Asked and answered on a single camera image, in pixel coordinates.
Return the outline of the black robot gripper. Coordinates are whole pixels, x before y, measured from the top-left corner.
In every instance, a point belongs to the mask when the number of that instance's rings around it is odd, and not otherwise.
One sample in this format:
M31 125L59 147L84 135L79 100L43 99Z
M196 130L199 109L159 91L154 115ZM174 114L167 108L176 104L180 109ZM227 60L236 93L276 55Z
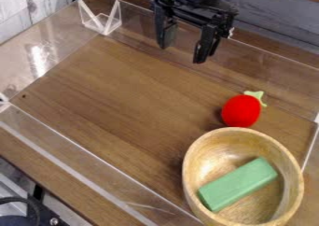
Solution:
M178 20L202 27L194 63L215 54L220 37L230 37L238 9L223 0L154 0L158 44L167 49L176 39Z

